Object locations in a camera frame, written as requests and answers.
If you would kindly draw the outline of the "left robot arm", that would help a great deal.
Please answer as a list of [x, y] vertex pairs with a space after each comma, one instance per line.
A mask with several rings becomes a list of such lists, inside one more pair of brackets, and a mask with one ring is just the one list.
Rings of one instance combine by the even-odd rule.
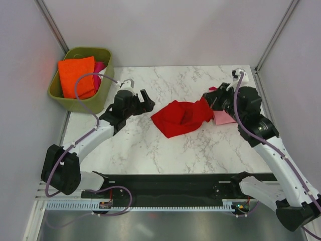
[[53, 144], [47, 149], [41, 173], [41, 180], [46, 183], [47, 197], [51, 197], [50, 186], [65, 195], [77, 189], [93, 190], [98, 197], [109, 194], [110, 185], [104, 182], [103, 175], [94, 171], [83, 172], [80, 164], [102, 142], [117, 134], [126, 125], [128, 118], [153, 110], [155, 102], [144, 89], [140, 93], [143, 101], [129, 90], [118, 91], [114, 103], [98, 118], [92, 130], [76, 141], [62, 146]]

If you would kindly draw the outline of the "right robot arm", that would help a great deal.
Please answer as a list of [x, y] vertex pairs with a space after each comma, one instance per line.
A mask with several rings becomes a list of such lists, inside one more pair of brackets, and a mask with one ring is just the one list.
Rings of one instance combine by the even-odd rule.
[[234, 197], [255, 198], [276, 213], [280, 223], [295, 231], [320, 217], [320, 193], [304, 178], [289, 156], [273, 123], [261, 114], [262, 99], [253, 87], [240, 87], [237, 92], [223, 83], [204, 93], [203, 98], [215, 111], [225, 111], [238, 123], [241, 137], [261, 156], [280, 187], [270, 187], [248, 172], [231, 179]]

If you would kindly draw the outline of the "red t-shirt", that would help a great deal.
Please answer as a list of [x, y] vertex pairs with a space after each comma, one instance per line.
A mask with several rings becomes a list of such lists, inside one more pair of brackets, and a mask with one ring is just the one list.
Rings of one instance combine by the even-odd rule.
[[212, 109], [201, 98], [194, 103], [174, 100], [152, 115], [151, 120], [166, 138], [172, 138], [197, 130], [213, 116]]

